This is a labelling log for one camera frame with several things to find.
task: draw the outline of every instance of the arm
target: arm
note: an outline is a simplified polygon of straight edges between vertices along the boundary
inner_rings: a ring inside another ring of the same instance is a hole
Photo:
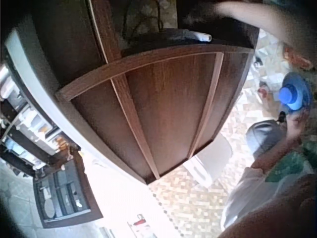
[[[309,19],[273,5],[260,3],[226,1],[203,7],[203,12],[196,12],[196,15],[192,16],[192,21],[223,16],[262,28],[289,44],[317,66],[317,31]]]
[[[284,155],[299,145],[300,136],[305,128],[309,111],[287,115],[286,137],[280,140],[272,149],[260,155],[251,165],[251,168],[262,169],[263,173],[270,171]]]
[[[262,169],[263,173],[266,174],[296,145],[298,145],[296,141],[283,138],[272,149],[260,155],[253,162],[251,168]]]

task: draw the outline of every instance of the white object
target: white object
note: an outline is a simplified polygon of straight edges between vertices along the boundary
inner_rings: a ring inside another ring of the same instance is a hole
[[[222,212],[220,221],[221,230],[224,231],[238,219],[241,219],[271,199],[284,193],[299,178],[315,173],[310,163],[304,157],[297,158],[298,162],[301,160],[302,171],[294,174],[290,172],[275,182],[266,182],[265,180],[268,175],[263,174],[262,169],[246,167],[240,181],[230,193]]]
[[[208,188],[221,175],[231,156],[229,142],[219,133],[210,145],[183,165],[200,185]]]
[[[0,82],[9,74],[9,70],[6,66],[3,66],[0,70]]]
[[[16,85],[12,78],[8,77],[1,87],[1,97],[3,99],[8,98],[14,89],[16,89]]]

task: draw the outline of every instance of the wooden board edge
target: wooden board edge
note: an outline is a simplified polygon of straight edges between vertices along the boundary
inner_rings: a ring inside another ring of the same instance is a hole
[[[118,97],[118,101],[121,105],[125,118],[129,124],[129,127],[137,141],[140,150],[147,161],[150,169],[152,170],[156,179],[159,179],[159,172],[155,165],[150,147],[145,139],[144,132],[138,117],[133,99],[131,97],[129,85],[125,75],[117,76],[111,79],[112,86]]]
[[[57,98],[63,98],[66,101],[70,101],[78,95],[88,91],[89,89],[94,88],[97,85],[110,80],[115,76],[124,74],[128,71],[165,60],[217,52],[241,54],[253,53],[254,49],[207,44],[185,45],[168,47],[164,49],[155,49],[152,51],[124,57],[122,59],[115,60],[113,62],[110,62],[109,64],[96,68],[61,88],[56,93],[56,96],[58,96]]]
[[[105,61],[111,63],[121,58],[114,27],[111,19],[111,8],[108,0],[89,0],[95,32],[98,36]],[[137,144],[145,157],[151,171],[156,179],[159,179],[159,172],[155,165],[149,145],[145,139],[144,132],[130,93],[129,85],[124,74],[111,79],[112,87],[120,103],[121,109],[129,124]]]
[[[211,83],[210,83],[207,99],[203,108],[202,116],[197,128],[196,134],[194,136],[194,140],[189,149],[187,159],[190,159],[195,153],[195,150],[198,146],[198,143],[204,133],[204,130],[210,118],[211,111],[213,108],[213,98],[215,95],[215,91],[217,88],[217,84],[218,84],[218,80],[219,80],[219,76],[220,76],[220,72],[222,68],[223,57],[224,57],[224,53],[221,53],[221,52],[216,53],[215,63],[214,63],[214,68],[213,68],[213,73],[211,77]]]

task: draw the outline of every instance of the white container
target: white container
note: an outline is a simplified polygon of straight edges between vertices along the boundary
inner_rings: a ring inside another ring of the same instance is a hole
[[[220,175],[232,156],[232,148],[222,134],[183,165],[202,186],[208,188]]]

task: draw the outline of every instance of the green cloth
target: green cloth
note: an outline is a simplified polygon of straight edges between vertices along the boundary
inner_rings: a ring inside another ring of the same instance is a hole
[[[279,182],[287,175],[299,174],[303,171],[304,161],[317,171],[317,142],[304,142],[303,153],[293,151],[285,155],[270,171],[265,182]]]

